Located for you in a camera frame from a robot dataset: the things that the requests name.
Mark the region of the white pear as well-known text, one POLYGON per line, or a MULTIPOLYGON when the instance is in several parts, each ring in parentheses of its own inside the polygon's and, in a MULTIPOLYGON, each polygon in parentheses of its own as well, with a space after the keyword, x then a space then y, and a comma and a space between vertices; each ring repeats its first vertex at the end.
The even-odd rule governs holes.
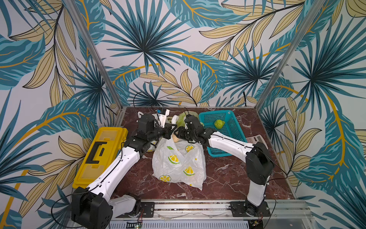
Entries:
POLYGON ((172 134, 172 140, 177 143, 180 141, 180 139, 175 135, 175 134, 172 134))

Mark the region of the green avocado print plastic bag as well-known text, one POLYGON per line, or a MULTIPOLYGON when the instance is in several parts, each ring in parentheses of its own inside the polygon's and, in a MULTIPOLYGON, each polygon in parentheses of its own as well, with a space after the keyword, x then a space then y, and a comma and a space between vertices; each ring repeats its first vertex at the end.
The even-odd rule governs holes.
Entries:
POLYGON ((187 115, 193 115, 197 118, 199 118, 199 114, 197 112, 194 112, 194 111, 185 111, 183 113, 181 113, 179 116, 178 116, 178 120, 176 121, 176 125, 178 127, 186 127, 186 123, 185 123, 185 119, 186 119, 186 116, 187 115))

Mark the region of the white lemon print plastic bags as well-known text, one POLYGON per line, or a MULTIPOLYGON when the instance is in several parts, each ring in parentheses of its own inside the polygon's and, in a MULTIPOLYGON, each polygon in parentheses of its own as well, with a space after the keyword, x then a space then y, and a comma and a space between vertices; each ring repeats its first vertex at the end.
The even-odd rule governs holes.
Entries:
POLYGON ((185 183, 199 190, 206 180, 203 146, 162 138, 152 157, 153 176, 166 183, 185 183))

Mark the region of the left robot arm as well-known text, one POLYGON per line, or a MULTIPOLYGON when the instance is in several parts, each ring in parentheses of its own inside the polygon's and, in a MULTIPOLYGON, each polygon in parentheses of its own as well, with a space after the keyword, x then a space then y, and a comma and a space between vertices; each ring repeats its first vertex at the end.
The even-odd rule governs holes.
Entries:
POLYGON ((139 217, 143 211, 138 196, 130 194, 112 198, 127 172, 147 152, 153 141, 170 139, 176 124, 165 123, 166 116, 143 114, 138 128, 127 138, 116 159, 87 188, 77 188, 71 199, 71 220, 87 229, 105 229, 121 215, 139 217))

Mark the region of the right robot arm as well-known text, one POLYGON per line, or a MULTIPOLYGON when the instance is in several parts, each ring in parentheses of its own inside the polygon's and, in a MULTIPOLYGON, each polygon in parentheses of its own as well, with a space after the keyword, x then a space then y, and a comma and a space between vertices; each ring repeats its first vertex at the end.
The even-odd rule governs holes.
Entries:
POLYGON ((190 114, 186 116, 185 126, 179 127, 174 134, 182 140, 217 148, 242 160, 246 164, 246 174, 250 179, 243 210, 252 217, 264 215, 261 208, 266 206, 266 187, 275 166, 265 144, 246 143, 212 128, 204 128, 198 118, 190 114))

